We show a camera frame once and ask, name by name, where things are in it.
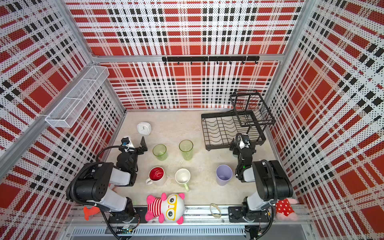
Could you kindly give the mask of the lilac plastic cup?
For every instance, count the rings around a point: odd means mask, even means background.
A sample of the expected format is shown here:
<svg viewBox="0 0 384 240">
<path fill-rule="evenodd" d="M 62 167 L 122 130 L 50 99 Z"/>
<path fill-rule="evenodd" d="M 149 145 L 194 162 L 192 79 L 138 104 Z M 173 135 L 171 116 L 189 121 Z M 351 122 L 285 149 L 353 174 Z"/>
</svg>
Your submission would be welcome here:
<svg viewBox="0 0 384 240">
<path fill-rule="evenodd" d="M 216 169 L 216 180 L 219 186 L 225 186 L 233 176 L 233 171 L 228 165 L 220 165 Z"/>
</svg>

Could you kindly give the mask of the tall green glass cup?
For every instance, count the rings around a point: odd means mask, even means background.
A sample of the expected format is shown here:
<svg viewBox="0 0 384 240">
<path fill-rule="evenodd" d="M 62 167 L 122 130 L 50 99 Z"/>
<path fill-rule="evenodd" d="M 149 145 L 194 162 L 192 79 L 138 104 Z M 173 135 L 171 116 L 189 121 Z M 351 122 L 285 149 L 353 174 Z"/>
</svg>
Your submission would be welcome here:
<svg viewBox="0 0 384 240">
<path fill-rule="evenodd" d="M 193 157 L 194 144 L 191 140 L 182 140 L 179 143 L 179 149 L 182 153 L 184 160 L 190 161 Z"/>
</svg>

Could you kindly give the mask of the black wire dish rack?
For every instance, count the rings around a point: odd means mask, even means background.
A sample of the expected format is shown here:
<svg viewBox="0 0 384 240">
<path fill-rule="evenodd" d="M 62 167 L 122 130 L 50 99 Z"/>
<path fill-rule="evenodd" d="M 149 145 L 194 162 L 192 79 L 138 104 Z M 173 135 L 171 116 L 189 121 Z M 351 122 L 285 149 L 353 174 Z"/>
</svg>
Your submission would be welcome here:
<svg viewBox="0 0 384 240">
<path fill-rule="evenodd" d="M 266 141 L 264 131 L 275 124 L 271 109 L 257 90 L 235 91 L 230 95 L 232 109 L 201 115 L 206 150 L 227 149 L 236 134 L 247 135 L 253 146 Z"/>
</svg>

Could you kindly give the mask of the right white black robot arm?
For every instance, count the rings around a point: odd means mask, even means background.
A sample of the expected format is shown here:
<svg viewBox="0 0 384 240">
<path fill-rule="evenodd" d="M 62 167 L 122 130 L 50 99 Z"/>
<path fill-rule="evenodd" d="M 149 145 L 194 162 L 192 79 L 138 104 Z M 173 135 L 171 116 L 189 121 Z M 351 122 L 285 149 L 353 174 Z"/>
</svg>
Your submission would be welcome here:
<svg viewBox="0 0 384 240">
<path fill-rule="evenodd" d="M 293 196 L 292 184 L 277 160 L 253 161 L 256 152 L 247 136 L 232 140 L 230 150 L 238 157 L 235 177 L 242 183 L 255 183 L 256 192 L 244 198 L 239 221 L 267 220 L 268 209 L 280 200 Z"/>
</svg>

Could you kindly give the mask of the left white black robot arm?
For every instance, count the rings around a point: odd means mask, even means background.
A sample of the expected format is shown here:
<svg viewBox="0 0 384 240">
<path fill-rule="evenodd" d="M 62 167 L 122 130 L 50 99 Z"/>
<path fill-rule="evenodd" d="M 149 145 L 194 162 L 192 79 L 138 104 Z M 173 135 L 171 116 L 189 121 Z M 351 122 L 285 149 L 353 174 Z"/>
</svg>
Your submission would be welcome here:
<svg viewBox="0 0 384 240">
<path fill-rule="evenodd" d="M 101 162 L 105 151 L 118 149 L 117 162 Z M 109 146 L 98 152 L 96 161 L 86 163 L 66 190 L 67 199 L 84 206 L 84 218 L 99 213 L 120 214 L 123 221 L 131 221 L 136 215 L 132 200 L 117 194 L 113 187 L 132 187 L 138 176 L 138 157 L 148 151 L 145 138 L 135 147 L 130 137 L 121 139 L 121 144 Z"/>
</svg>

